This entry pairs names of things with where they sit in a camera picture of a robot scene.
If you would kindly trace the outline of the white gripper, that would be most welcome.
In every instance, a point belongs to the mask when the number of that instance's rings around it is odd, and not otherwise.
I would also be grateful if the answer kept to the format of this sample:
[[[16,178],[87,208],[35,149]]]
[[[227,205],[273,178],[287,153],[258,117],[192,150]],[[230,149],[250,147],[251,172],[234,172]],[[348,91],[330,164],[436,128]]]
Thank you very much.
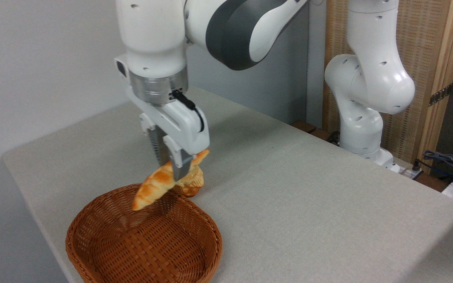
[[[210,145],[207,120],[202,110],[188,109],[174,100],[163,105],[153,105],[137,98],[130,86],[126,94],[142,111],[140,123],[149,137],[159,165],[171,160],[175,181],[190,171],[194,155]]]

